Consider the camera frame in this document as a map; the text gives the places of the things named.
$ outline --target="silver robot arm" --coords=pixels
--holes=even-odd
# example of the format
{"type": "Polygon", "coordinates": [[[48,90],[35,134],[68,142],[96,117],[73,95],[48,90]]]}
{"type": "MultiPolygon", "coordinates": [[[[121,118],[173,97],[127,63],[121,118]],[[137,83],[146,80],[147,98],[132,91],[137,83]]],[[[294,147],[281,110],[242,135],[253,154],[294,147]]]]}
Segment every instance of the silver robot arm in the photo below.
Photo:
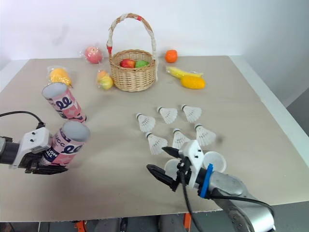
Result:
{"type": "MultiPolygon", "coordinates": [[[[212,196],[234,196],[256,200],[241,180],[216,171],[211,174],[208,190],[212,196]]],[[[231,218],[235,231],[268,232],[275,230],[272,213],[262,205],[227,199],[213,198],[212,200],[231,218]]]]}
{"type": "Polygon", "coordinates": [[[173,173],[169,171],[169,175],[166,175],[165,170],[151,164],[147,165],[147,169],[157,180],[170,186],[172,191],[177,189],[181,183],[181,176],[184,176],[188,188],[198,189],[200,197],[214,200],[228,214],[235,231],[275,230],[271,207],[256,200],[241,180],[228,174],[213,172],[212,165],[207,169],[202,168],[204,154],[196,140],[185,143],[180,150],[172,147],[162,149],[179,159],[178,164],[169,167],[174,170],[173,173]]]}

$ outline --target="beige tabletop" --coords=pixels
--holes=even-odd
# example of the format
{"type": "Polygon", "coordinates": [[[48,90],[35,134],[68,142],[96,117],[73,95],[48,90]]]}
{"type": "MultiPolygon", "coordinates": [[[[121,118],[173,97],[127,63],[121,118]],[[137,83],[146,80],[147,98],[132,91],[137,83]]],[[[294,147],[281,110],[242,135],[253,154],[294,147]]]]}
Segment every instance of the beige tabletop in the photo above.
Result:
{"type": "MultiPolygon", "coordinates": [[[[87,114],[91,139],[70,163],[70,169],[51,176],[25,174],[0,165],[1,221],[63,221],[131,217],[185,212],[183,193],[157,181],[147,164],[164,167],[167,154],[153,156],[139,130],[135,114],[156,118],[155,135],[171,145],[172,130],[180,128],[194,139],[193,124],[181,111],[176,121],[165,124],[156,107],[183,103],[203,109],[199,123],[222,137],[209,150],[224,155],[225,173],[239,177],[252,195],[269,204],[309,200],[309,169],[261,103],[255,91],[228,57],[181,57],[177,67],[203,72],[207,86],[190,90],[164,71],[161,60],[158,82],[146,91],[128,93],[113,87],[96,87],[96,71],[83,59],[30,60],[0,93],[1,113],[28,110],[36,113],[55,133],[65,122],[42,97],[48,83],[46,68],[62,65],[71,70],[72,93],[87,114]]],[[[17,142],[37,125],[28,115],[0,118],[0,134],[17,142]]],[[[190,190],[194,211],[219,207],[190,190]]]]}

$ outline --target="wicker basket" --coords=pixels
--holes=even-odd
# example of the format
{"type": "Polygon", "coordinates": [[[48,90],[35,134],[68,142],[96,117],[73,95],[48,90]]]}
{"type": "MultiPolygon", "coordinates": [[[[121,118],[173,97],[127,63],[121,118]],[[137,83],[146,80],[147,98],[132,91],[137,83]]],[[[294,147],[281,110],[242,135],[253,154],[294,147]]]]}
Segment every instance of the wicker basket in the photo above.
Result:
{"type": "Polygon", "coordinates": [[[109,52],[111,70],[112,70],[112,80],[116,87],[123,91],[136,92],[142,91],[149,88],[156,78],[156,68],[157,68],[157,59],[155,53],[155,38],[154,33],[148,24],[148,22],[137,14],[123,14],[118,17],[110,27],[109,39],[107,41],[107,49],[109,52]],[[146,30],[148,31],[151,41],[153,54],[151,55],[148,52],[142,50],[125,50],[118,52],[112,56],[112,34],[118,23],[123,21],[126,18],[134,18],[138,21],[141,21],[146,30]],[[135,61],[145,60],[149,62],[147,66],[141,68],[123,68],[120,66],[120,62],[123,59],[133,59],[135,61]]]}

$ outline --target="blue ring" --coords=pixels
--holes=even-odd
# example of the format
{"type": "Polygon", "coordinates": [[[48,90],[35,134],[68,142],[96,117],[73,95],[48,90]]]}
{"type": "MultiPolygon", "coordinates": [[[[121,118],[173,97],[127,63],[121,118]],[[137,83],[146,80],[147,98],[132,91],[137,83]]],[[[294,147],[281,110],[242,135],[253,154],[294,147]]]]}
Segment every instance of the blue ring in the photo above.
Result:
{"type": "Polygon", "coordinates": [[[201,194],[200,194],[201,198],[206,197],[206,193],[207,193],[207,189],[208,189],[208,185],[209,185],[209,180],[211,178],[212,170],[213,170],[213,165],[210,163],[207,167],[203,187],[202,187],[202,190],[201,190],[201,194]]]}

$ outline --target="apple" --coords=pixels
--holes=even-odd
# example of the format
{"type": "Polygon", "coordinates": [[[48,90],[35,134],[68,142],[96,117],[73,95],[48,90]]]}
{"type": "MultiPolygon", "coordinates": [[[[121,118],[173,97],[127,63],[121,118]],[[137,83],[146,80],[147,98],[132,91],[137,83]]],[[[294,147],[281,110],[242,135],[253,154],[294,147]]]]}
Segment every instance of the apple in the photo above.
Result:
{"type": "Polygon", "coordinates": [[[120,62],[120,66],[123,68],[135,68],[135,61],[132,59],[123,59],[120,62]]]}
{"type": "Polygon", "coordinates": [[[147,62],[145,60],[139,60],[139,61],[136,62],[135,68],[144,67],[144,66],[146,66],[148,64],[149,64],[149,62],[147,62]]]}
{"type": "Polygon", "coordinates": [[[100,49],[92,46],[85,50],[85,57],[92,64],[98,64],[103,58],[100,49]]]}

